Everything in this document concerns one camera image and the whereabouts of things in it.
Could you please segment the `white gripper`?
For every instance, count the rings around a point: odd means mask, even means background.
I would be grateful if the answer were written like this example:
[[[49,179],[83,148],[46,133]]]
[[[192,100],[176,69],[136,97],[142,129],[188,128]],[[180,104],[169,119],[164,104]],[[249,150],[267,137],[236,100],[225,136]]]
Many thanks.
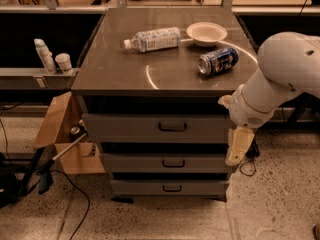
[[[267,112],[259,111],[248,104],[243,95],[244,85],[240,85],[230,96],[219,98],[218,104],[229,109],[230,119],[237,125],[228,131],[228,150],[225,163],[228,166],[238,165],[249,150],[254,139],[254,131],[265,124],[274,114],[275,107]]]

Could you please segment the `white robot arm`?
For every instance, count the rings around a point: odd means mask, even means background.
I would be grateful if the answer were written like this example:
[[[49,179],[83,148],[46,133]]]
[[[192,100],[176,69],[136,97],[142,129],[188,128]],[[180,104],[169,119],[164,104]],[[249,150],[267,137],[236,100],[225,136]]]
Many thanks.
[[[258,69],[249,80],[218,103],[236,125],[228,132],[225,163],[241,162],[254,139],[254,130],[272,118],[282,104],[308,93],[320,97],[320,38],[281,32],[267,38],[257,54]]]

